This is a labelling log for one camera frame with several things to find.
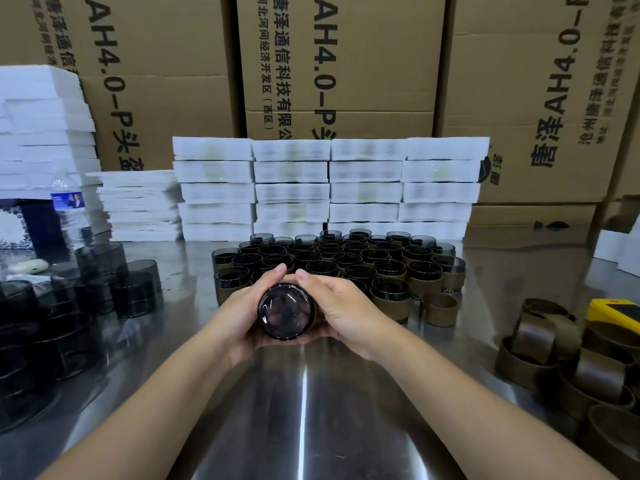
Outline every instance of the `wall of boxes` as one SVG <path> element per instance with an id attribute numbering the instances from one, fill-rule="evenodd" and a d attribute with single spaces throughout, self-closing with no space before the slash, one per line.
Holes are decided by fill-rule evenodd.
<path id="1" fill-rule="evenodd" d="M 252 233 L 317 235 L 366 226 L 459 241 L 488 146 L 485 137 L 174 137 L 184 238 L 240 241 Z"/>

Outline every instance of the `forearm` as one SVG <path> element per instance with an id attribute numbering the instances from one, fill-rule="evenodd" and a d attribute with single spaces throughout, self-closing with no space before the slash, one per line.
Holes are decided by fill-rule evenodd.
<path id="1" fill-rule="evenodd" d="M 468 478 L 612 478 L 560 434 L 393 325 L 388 339 L 374 346 L 374 355 Z"/>
<path id="2" fill-rule="evenodd" d="M 197 334 L 43 480 L 165 478 L 227 371 L 222 344 Z"/>

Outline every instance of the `metal table surface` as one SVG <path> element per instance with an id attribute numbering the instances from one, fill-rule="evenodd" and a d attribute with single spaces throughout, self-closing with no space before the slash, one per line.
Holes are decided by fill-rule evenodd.
<path id="1" fill-rule="evenodd" d="M 496 238 L 508 236 L 500 232 Z M 129 260 L 158 261 L 163 309 L 124 323 L 102 318 L 105 363 L 60 384 L 39 416 L 0 435 L 0 478 L 36 477 L 210 320 L 217 309 L 210 254 L 217 247 L 220 243 L 125 244 Z M 591 298 L 640 299 L 640 278 L 615 270 L 612 263 L 592 261 L 585 246 L 467 244 L 459 251 L 468 268 L 456 327 L 420 326 L 414 314 L 409 329 L 494 392 L 571 436 L 574 425 L 565 417 L 496 376 L 496 344 L 511 332 L 523 298 L 551 299 L 580 317 Z M 265 348 L 231 371 L 169 478 L 464 475 L 386 371 L 332 339 L 321 339 L 304 347 Z"/>

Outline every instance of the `person's arm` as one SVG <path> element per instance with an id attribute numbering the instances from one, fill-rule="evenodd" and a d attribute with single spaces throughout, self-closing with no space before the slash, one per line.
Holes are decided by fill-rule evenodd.
<path id="1" fill-rule="evenodd" d="M 273 344 L 255 323 L 258 302 L 286 266 L 238 290 L 96 430 L 50 466 L 41 480 L 164 479 L 224 374 Z M 314 336 L 297 342 L 308 342 Z"/>
<path id="2" fill-rule="evenodd" d="M 382 314 L 353 283 L 300 271 L 296 278 L 323 309 L 327 333 L 392 375 L 469 479 L 614 478 Z"/>

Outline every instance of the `human hand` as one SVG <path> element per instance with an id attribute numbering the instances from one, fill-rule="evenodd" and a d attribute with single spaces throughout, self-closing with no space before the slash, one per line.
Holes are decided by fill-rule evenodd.
<path id="1" fill-rule="evenodd" d="M 206 336 L 220 345 L 228 360 L 228 368 L 247 360 L 253 352 L 268 345 L 301 345 L 321 336 L 322 330 L 312 330 L 295 340 L 283 342 L 272 339 L 257 322 L 258 304 L 262 295 L 282 281 L 287 266 L 279 264 L 267 271 L 252 286 L 235 291 L 220 306 L 220 310 L 203 329 Z"/>
<path id="2" fill-rule="evenodd" d="M 375 345 L 398 326 L 348 280 L 299 269 L 285 281 L 297 282 L 323 311 L 327 325 L 317 334 L 340 340 L 366 360 L 375 360 Z"/>

